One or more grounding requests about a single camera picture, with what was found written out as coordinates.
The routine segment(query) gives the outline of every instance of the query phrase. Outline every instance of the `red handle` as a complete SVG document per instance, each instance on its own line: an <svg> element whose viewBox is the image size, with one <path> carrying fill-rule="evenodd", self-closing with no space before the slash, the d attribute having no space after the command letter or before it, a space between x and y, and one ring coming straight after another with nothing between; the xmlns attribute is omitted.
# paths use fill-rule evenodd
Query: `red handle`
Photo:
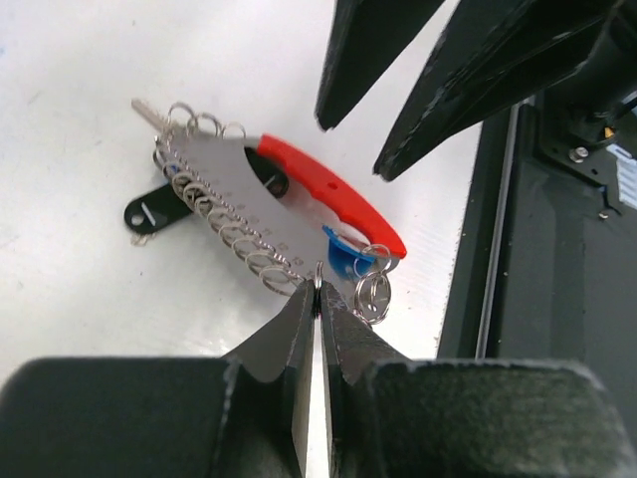
<svg viewBox="0 0 637 478"><path fill-rule="evenodd" d="M342 222L362 232L372 244L386 246L400 259L407 255L402 240L378 211L314 158L268 134L261 137L257 152L274 161L314 199L334 211Z"/></svg>

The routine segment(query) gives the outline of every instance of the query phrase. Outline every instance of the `white table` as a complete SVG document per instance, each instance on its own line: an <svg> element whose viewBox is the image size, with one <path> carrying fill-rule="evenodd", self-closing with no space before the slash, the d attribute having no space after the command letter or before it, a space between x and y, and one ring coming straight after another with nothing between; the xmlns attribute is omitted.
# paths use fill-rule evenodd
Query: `white table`
<svg viewBox="0 0 637 478"><path fill-rule="evenodd" d="M392 183L371 166L455 3L323 133L314 106L332 1L0 1L0 380L42 356L217 356L285 300L195 217L130 244L123 207L162 183L132 97L240 120L351 183L409 251L376 331L412 358L434 357L479 128ZM311 457L309 476L321 467Z"/></svg>

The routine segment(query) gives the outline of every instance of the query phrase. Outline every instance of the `bolt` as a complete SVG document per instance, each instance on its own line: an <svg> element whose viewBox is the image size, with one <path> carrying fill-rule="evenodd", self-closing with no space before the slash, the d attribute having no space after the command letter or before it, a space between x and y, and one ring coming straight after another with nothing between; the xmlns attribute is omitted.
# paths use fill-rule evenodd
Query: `bolt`
<svg viewBox="0 0 637 478"><path fill-rule="evenodd" d="M571 161L580 164L581 162L584 162L584 159L588 157L588 149L586 149L584 146L579 146L569 151L568 157Z"/></svg>

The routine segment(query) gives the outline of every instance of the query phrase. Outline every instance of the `key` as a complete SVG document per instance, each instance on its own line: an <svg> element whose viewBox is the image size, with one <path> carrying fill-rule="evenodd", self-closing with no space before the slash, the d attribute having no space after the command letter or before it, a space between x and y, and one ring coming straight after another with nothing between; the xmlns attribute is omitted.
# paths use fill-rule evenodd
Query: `key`
<svg viewBox="0 0 637 478"><path fill-rule="evenodd" d="M148 122L148 124L154 127L157 132L164 132L168 127L170 127L170 121L168 118L158 113L157 110L151 108L147 102L138 98L133 98L130 105Z"/></svg>

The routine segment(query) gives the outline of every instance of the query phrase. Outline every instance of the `blue clip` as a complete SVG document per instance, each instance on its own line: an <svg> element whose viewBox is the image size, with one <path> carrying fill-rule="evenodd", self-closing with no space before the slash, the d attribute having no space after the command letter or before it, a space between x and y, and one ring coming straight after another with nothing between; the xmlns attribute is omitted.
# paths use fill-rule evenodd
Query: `blue clip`
<svg viewBox="0 0 637 478"><path fill-rule="evenodd" d="M329 264L338 276L344 279L351 279L357 275L356 273L364 275L369 271L375 261L373 256L366 256L349 247L340 240L338 234L336 234L333 229L323 226L322 230L329 238L329 246L327 249ZM356 261L356 259L358 259L358 261L356 262L356 271L354 271L354 261Z"/></svg>

